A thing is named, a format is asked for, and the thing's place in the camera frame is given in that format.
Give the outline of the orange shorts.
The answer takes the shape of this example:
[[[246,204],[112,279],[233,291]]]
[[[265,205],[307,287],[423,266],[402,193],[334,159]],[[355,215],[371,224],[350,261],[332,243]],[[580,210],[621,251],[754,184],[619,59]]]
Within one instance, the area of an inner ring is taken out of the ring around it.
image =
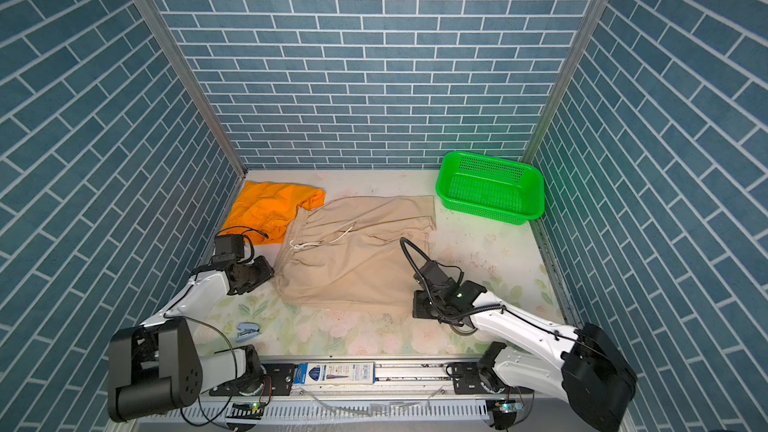
[[[246,181],[219,234],[244,234],[254,246],[282,243],[297,211],[321,207],[325,198],[310,186]]]

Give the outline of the beige shorts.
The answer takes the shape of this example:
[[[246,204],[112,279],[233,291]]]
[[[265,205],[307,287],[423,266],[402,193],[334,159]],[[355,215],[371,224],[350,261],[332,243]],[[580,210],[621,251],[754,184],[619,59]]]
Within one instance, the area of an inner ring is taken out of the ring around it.
[[[276,257],[274,287],[293,305],[409,315],[418,288],[400,239],[428,250],[431,196],[354,196],[299,208]]]

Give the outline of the green plastic basket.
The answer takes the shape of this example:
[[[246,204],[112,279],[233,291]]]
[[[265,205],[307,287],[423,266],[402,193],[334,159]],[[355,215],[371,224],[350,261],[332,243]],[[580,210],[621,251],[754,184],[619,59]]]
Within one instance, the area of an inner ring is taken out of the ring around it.
[[[454,151],[441,162],[436,193],[443,207],[512,225],[545,212],[545,182],[533,166]]]

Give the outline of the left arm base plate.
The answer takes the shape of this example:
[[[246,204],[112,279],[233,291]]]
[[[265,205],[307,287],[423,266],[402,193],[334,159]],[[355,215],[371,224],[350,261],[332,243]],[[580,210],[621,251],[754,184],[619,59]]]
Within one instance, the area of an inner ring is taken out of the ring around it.
[[[258,373],[243,376],[214,386],[208,394],[221,397],[287,397],[293,388],[296,364],[272,363],[261,366]]]

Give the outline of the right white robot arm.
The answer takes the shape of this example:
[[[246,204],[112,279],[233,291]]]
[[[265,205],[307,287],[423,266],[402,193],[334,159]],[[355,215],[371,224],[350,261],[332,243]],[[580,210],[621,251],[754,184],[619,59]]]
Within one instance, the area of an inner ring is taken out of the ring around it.
[[[617,431],[637,374],[599,326],[557,324],[502,300],[481,284],[459,283],[441,265],[416,269],[414,314],[494,337],[478,363],[486,387],[526,388],[558,398],[597,431]]]

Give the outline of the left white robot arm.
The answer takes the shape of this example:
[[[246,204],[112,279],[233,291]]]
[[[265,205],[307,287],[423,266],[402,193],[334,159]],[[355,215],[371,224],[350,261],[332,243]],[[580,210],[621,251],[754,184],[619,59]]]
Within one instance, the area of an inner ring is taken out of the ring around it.
[[[206,322],[227,296],[245,295],[274,275],[245,234],[219,234],[209,261],[185,288],[142,323],[117,331],[108,346],[107,410],[114,422],[185,409],[206,392],[264,392],[268,375],[252,345],[236,345]]]

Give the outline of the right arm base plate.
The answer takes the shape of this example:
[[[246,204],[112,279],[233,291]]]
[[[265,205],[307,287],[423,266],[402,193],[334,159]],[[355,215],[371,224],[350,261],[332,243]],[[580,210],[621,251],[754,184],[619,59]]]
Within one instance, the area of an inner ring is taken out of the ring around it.
[[[457,395],[532,396],[535,392],[526,387],[504,384],[495,373],[478,362],[449,362],[444,372],[452,382]]]

